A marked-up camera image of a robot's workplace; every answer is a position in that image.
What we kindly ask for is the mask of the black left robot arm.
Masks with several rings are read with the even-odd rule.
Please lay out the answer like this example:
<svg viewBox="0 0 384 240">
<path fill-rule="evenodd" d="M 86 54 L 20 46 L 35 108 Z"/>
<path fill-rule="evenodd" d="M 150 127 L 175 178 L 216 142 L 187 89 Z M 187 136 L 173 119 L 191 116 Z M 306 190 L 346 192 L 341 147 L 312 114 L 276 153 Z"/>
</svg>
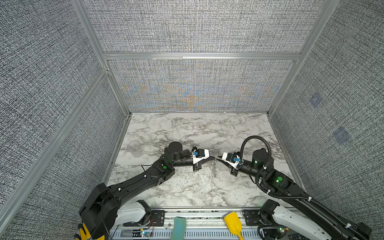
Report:
<svg viewBox="0 0 384 240">
<path fill-rule="evenodd" d="M 79 210 L 91 238 L 106 237 L 115 225 L 118 210 L 133 197 L 169 180 L 176 167 L 192 166 L 195 172 L 202 168 L 202 164 L 214 159 L 208 149 L 184 150 L 180 142 L 172 142 L 143 173 L 115 185 L 98 184 Z"/>
</svg>

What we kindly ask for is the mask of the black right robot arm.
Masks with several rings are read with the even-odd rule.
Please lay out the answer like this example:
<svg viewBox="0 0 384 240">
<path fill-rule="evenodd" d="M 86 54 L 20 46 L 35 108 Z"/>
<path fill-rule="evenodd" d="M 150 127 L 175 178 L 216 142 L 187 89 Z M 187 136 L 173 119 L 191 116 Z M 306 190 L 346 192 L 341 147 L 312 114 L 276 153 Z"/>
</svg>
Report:
<svg viewBox="0 0 384 240">
<path fill-rule="evenodd" d="M 310 240 L 368 240 L 371 228 L 353 223 L 331 211 L 306 193 L 298 184 L 274 168 L 269 149 L 254 151 L 252 161 L 242 152 L 223 153 L 219 161 L 236 172 L 251 177 L 257 187 L 271 197 L 259 210 L 264 228 L 287 227 Z"/>
</svg>

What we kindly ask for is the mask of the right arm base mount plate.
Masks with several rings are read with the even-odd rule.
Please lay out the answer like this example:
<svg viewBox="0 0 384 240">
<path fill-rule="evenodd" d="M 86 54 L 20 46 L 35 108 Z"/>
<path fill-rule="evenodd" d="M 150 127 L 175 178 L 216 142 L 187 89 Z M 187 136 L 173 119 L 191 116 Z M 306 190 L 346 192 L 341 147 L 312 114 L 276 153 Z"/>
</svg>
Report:
<svg viewBox="0 0 384 240">
<path fill-rule="evenodd" d="M 261 210 L 243 210 L 242 215 L 248 227 L 269 225 L 271 223 L 269 214 Z"/>
</svg>

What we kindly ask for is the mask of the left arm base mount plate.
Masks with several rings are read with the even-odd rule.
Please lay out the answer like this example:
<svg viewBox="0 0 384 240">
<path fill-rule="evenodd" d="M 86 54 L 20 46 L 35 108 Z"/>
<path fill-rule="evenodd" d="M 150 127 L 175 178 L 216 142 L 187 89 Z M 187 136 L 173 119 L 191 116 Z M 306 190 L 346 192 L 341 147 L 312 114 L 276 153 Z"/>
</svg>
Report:
<svg viewBox="0 0 384 240">
<path fill-rule="evenodd" d="M 150 213 L 144 215 L 144 218 L 140 220 L 138 223 L 130 222 L 124 223 L 124 227 L 144 227 L 149 228 L 149 225 L 154 227 L 163 227 L 165 221 L 165 213 L 164 210 L 152 210 Z"/>
</svg>

